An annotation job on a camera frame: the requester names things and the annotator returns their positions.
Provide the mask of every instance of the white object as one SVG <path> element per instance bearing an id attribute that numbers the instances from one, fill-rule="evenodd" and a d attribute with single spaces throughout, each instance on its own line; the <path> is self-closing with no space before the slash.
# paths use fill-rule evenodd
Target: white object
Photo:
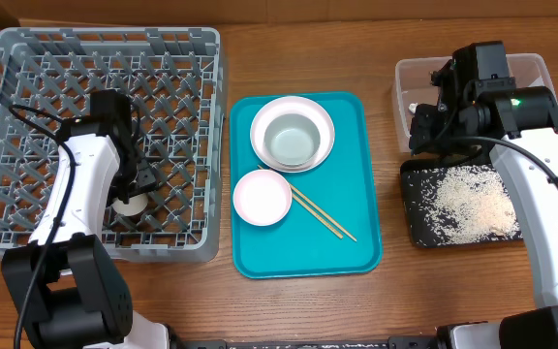
<path id="1" fill-rule="evenodd" d="M 451 330 L 453 349 L 501 349 L 500 323 L 462 325 Z"/>
<path id="2" fill-rule="evenodd" d="M 515 78 L 517 88 L 546 86 L 555 95 L 550 74 L 540 55 L 518 53 L 508 54 L 507 57 L 510 75 Z M 450 59 L 451 57 L 430 57 L 402 59 L 397 62 L 391 100 L 399 151 L 410 152 L 408 140 L 411 137 L 411 120 L 414 115 L 410 111 L 410 105 L 436 105 L 438 87 L 430 83 L 430 72 L 440 70 Z"/>
<path id="3" fill-rule="evenodd" d="M 133 327 L 120 344 L 99 343 L 85 349 L 169 349 L 170 333 L 164 325 L 146 320 L 133 311 Z"/>
<path id="4" fill-rule="evenodd" d="M 504 140 L 529 150 L 558 175 L 558 134 L 544 128 L 521 135 Z M 558 305 L 558 191 L 539 167 L 517 151 L 496 145 L 490 159 L 508 189 L 523 232 L 536 306 Z"/>
<path id="5" fill-rule="evenodd" d="M 417 112 L 417 106 L 419 105 L 419 103 L 411 103 L 408 105 L 408 111 L 411 114 L 415 114 L 415 112 Z"/>
<path id="6" fill-rule="evenodd" d="M 255 170 L 233 189 L 233 206 L 245 222 L 268 226 L 279 222 L 292 205 L 288 181 L 272 170 Z"/>
<path id="7" fill-rule="evenodd" d="M 298 114 L 310 119 L 320 134 L 320 144 L 315 154 L 298 166 L 286 166 L 273 158 L 264 145 L 264 135 L 270 123 L 282 115 Z M 335 128 L 330 115 L 318 103 L 303 97 L 287 96 L 277 98 L 263 106 L 251 124 L 251 145 L 256 155 L 270 168 L 286 173 L 311 170 L 320 165 L 333 148 Z"/>
<path id="8" fill-rule="evenodd" d="M 128 200 L 128 204 L 124 204 L 121 200 L 115 199 L 113 201 L 113 209 L 115 212 L 125 215 L 134 216 L 140 214 L 147 206 L 147 195 L 139 194 Z"/>
<path id="9" fill-rule="evenodd" d="M 53 242 L 67 241 L 75 233 L 96 234 L 103 231 L 103 218 L 109 187 L 120 167 L 120 158 L 110 137 L 94 134 L 71 137 L 66 141 L 77 161 L 75 182 Z M 29 242 L 45 244 L 64 197 L 70 175 L 70 159 L 59 147 L 59 166 L 43 218 Z"/>

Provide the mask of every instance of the small white bowl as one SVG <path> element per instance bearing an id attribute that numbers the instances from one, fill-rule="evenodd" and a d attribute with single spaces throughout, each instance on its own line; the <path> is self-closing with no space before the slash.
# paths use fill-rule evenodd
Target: small white bowl
<path id="1" fill-rule="evenodd" d="M 233 207 L 245 222 L 269 226 L 288 214 L 292 205 L 290 183 L 272 170 L 244 175 L 233 189 Z"/>
<path id="2" fill-rule="evenodd" d="M 274 131 L 278 121 L 280 128 Z M 289 130 L 287 124 L 294 128 Z M 282 140 L 269 140 L 276 135 L 287 136 L 287 144 Z M 320 165 L 330 153 L 335 141 L 335 128 L 330 115 L 318 103 L 303 97 L 287 96 L 277 98 L 263 106 L 251 124 L 251 145 L 256 155 L 270 168 L 286 173 L 299 173 Z M 294 153 L 298 144 L 299 153 Z"/>

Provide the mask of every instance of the white bowl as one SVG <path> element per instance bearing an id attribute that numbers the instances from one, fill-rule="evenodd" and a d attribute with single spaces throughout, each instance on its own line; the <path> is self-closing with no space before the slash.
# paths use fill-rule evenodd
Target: white bowl
<path id="1" fill-rule="evenodd" d="M 303 134 L 309 134 L 311 138 L 311 142 L 303 142 L 303 149 L 307 154 L 297 154 L 296 156 L 296 158 L 301 158 L 301 163 L 292 162 L 294 159 L 286 161 L 283 157 L 277 158 L 273 156 L 273 149 L 268 147 L 269 144 L 272 144 L 272 141 L 269 142 L 266 139 L 268 127 L 273 121 L 288 115 L 307 118 L 318 131 L 317 134 L 314 134 L 308 131 L 307 127 L 300 127 L 302 123 L 295 125 L 299 128 L 296 132 L 300 134 L 300 137 Z M 303 97 L 287 96 L 267 103 L 258 111 L 251 124 L 251 145 L 256 155 L 270 168 L 281 172 L 299 173 L 315 168 L 326 159 L 333 148 L 334 141 L 335 128 L 328 112 L 318 103 Z"/>
<path id="2" fill-rule="evenodd" d="M 269 226 L 279 222 L 292 205 L 290 183 L 272 170 L 244 175 L 233 189 L 233 207 L 245 222 Z"/>

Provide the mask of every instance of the teal tray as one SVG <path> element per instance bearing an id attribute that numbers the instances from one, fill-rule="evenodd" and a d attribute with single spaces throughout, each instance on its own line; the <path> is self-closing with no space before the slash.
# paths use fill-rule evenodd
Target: teal tray
<path id="1" fill-rule="evenodd" d="M 232 204 L 233 262 L 250 278 L 369 272 L 380 263 L 383 244 L 363 105 L 348 92 L 298 96 L 316 101 L 330 114 L 335 144 L 317 168 L 282 175 L 344 226 L 357 242 L 337 238 L 296 201 L 284 219 L 269 227 L 246 223 Z M 249 132 L 256 113 L 279 97 L 284 96 L 244 98 L 232 108 L 232 192 L 239 179 L 258 165 L 264 166 L 253 151 Z"/>

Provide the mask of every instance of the plastic tray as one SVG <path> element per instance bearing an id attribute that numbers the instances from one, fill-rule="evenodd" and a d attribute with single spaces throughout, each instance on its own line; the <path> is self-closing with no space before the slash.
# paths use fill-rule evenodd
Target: plastic tray
<path id="1" fill-rule="evenodd" d="M 219 245 L 226 61 L 211 28 L 12 28 L 0 33 L 0 258 L 26 243 L 57 172 L 54 142 L 13 120 L 11 103 L 84 115 L 89 93 L 114 88 L 144 115 L 139 147 L 161 175 L 148 209 L 108 208 L 111 257 L 203 262 Z M 35 122 L 54 129 L 48 119 Z"/>
<path id="2" fill-rule="evenodd" d="M 510 74 L 515 77 L 518 88 L 528 86 L 546 86 L 554 94 L 550 74 L 543 58 L 535 53 L 508 54 Z M 401 152 L 410 152 L 408 140 L 413 115 L 408 110 L 412 103 L 436 105 L 438 87 L 430 84 L 430 73 L 438 71 L 451 57 L 431 57 L 402 59 L 395 66 L 395 82 L 393 85 L 393 115 L 395 130 Z"/>
<path id="3" fill-rule="evenodd" d="M 380 263 L 383 245 L 363 105 L 347 92 L 298 96 L 314 100 L 328 111 L 335 126 L 335 144 L 319 167 L 283 175 L 358 242 L 337 238 L 297 202 L 283 220 L 269 227 L 249 225 L 232 205 L 233 261 L 250 278 L 371 271 Z M 232 191 L 241 177 L 263 165 L 253 151 L 249 131 L 258 110 L 279 97 L 283 96 L 250 97 L 233 106 Z"/>

